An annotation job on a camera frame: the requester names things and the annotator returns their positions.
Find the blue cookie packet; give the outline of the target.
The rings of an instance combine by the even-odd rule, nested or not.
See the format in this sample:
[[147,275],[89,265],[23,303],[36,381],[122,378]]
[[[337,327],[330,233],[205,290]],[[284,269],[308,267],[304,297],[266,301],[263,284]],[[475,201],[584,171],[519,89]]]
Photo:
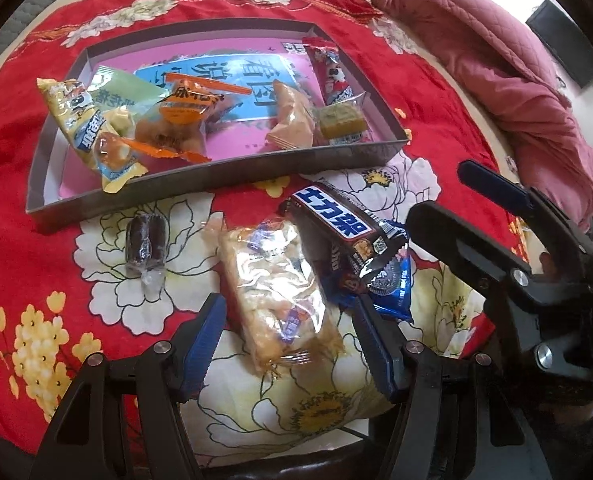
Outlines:
[[403,240],[396,255],[365,284],[357,278],[351,259],[342,254],[338,244],[333,244],[330,248],[330,260],[322,271],[323,291],[327,299],[341,310],[351,307],[354,299],[366,292],[375,310],[385,318],[412,322],[412,270],[411,257],[408,254],[408,233],[400,222],[379,219],[377,223],[389,238],[398,236]]

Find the clear rice cracker packet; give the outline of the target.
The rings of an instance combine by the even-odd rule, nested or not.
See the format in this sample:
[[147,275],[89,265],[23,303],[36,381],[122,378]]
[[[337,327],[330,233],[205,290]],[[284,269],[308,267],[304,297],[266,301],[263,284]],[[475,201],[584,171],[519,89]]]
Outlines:
[[254,367],[262,374],[344,349],[297,225],[274,217],[223,230],[218,253]]

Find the black chocolate bar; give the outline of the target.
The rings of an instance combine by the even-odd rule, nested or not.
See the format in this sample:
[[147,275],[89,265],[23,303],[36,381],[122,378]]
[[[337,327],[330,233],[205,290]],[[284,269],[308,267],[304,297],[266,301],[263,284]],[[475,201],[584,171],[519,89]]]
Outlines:
[[310,183],[295,191],[279,206],[279,211],[294,221],[306,221],[336,244],[365,283],[408,244],[404,228],[377,217],[325,183]]

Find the dark wrapped candy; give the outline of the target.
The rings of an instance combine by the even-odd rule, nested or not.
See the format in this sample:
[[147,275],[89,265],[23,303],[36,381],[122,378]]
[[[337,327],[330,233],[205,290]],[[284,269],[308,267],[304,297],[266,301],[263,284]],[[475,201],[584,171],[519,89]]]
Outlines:
[[136,214],[126,229],[125,266],[131,278],[159,290],[165,280],[167,260],[167,223],[162,214]]

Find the pink quilted blanket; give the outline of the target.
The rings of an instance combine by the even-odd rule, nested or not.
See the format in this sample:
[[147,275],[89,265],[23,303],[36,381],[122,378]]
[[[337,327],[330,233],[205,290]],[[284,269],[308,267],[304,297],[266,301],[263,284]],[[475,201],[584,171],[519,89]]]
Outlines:
[[531,30],[490,0],[370,1],[404,22],[494,118],[512,146],[522,183],[588,230],[593,148]]

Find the red floral cloth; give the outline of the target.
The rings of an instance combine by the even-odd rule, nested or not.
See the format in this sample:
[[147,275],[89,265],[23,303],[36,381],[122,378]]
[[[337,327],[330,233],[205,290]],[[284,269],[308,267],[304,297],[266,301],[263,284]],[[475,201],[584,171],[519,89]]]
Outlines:
[[[366,0],[80,0],[54,10],[25,33],[0,66],[0,437],[36,453],[48,422],[83,359],[140,353],[193,318],[205,296],[226,283],[210,219],[228,228],[262,221],[281,198],[307,182],[298,174],[213,192],[165,198],[103,214],[54,234],[37,231],[25,213],[28,174],[47,107],[35,79],[60,79],[85,48],[127,32],[202,18],[283,18],[319,25],[351,55],[413,137],[383,168],[327,172],[328,180],[364,207],[405,221],[420,200],[439,200],[472,214],[480,229],[527,259],[520,221],[483,200],[456,177],[458,162],[479,159],[498,169],[488,140],[453,81],[418,54],[397,53],[383,25],[403,32]],[[125,228],[136,211],[170,222],[172,247],[161,299],[146,299],[122,263]],[[458,358],[493,330],[481,295],[443,263],[415,249],[415,323],[406,335]],[[202,466],[261,458],[303,445],[353,419],[387,410],[368,373],[351,320],[331,309],[345,351],[314,370],[256,375],[244,341],[227,330],[199,400],[182,405]],[[311,443],[320,442],[319,437]]]

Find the black television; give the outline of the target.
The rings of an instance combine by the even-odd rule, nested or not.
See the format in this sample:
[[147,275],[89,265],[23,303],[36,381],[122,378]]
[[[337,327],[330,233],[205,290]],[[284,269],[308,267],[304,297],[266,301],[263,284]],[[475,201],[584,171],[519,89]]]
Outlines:
[[581,29],[550,0],[543,0],[526,25],[581,89],[593,83],[593,47]]

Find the green cake clear packet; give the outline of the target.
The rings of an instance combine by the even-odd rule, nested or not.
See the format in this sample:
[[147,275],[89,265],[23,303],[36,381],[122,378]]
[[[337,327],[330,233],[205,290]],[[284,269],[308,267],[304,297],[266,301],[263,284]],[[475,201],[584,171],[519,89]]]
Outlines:
[[366,93],[313,110],[317,145],[347,145],[368,138],[369,125],[363,112]]

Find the red cow candy packet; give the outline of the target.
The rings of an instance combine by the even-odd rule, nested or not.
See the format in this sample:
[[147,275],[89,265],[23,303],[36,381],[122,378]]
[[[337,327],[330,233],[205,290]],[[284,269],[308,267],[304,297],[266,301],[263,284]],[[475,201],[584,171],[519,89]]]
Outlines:
[[303,39],[303,46],[319,82],[325,105],[351,99],[355,93],[341,66],[337,45],[321,37],[307,36]]

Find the yellow cow snack packet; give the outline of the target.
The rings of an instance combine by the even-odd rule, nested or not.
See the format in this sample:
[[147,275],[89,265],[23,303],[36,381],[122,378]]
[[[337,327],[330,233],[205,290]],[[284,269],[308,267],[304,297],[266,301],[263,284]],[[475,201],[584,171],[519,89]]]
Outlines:
[[37,78],[36,87],[70,147],[100,176],[104,192],[118,193],[148,173],[82,82]]

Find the orange clear snack packet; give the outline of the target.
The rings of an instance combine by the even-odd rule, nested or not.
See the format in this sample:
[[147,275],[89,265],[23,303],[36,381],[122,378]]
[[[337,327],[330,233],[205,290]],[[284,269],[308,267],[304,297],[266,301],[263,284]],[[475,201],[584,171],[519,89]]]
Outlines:
[[124,138],[136,152],[158,159],[180,158],[189,164],[210,162],[206,129],[238,105],[241,87],[219,90],[215,81],[166,75],[172,90],[136,125],[133,139]]

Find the peach wrapped pastry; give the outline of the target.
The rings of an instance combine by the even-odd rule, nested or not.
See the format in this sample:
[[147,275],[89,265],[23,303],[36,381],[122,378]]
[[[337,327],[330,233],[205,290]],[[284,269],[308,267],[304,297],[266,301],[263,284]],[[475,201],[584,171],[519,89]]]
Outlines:
[[277,103],[277,122],[266,134],[266,142],[279,150],[312,148],[316,122],[313,105],[301,90],[272,81]]

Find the grey pink cardboard tray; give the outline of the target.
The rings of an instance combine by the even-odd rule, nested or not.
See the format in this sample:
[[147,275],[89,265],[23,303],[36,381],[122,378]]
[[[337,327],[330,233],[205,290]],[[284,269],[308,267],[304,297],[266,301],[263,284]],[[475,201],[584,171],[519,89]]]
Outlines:
[[285,174],[382,166],[407,140],[341,49],[335,78],[359,126],[339,115],[313,57],[310,23],[217,18],[131,32],[83,50],[48,110],[26,212],[46,229],[185,193]]

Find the green clear snack packet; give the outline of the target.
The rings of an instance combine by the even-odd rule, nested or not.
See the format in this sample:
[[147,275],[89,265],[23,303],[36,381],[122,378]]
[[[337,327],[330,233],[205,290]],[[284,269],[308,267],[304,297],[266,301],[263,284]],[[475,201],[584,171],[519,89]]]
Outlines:
[[150,84],[138,76],[101,65],[88,84],[88,92],[95,104],[103,110],[120,136],[133,139],[139,120],[147,116],[168,90]]

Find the blue booklet in tray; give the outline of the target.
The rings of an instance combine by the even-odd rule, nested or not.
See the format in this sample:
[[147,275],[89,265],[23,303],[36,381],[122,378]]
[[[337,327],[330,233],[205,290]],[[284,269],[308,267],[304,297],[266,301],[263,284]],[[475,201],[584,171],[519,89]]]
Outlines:
[[136,70],[139,78],[159,87],[170,87],[166,75],[179,74],[215,81],[219,90],[226,87],[248,89],[239,93],[238,106],[226,120],[269,119],[277,115],[274,81],[297,86],[293,64],[284,56],[272,53],[232,53],[176,58],[166,63],[142,66]]

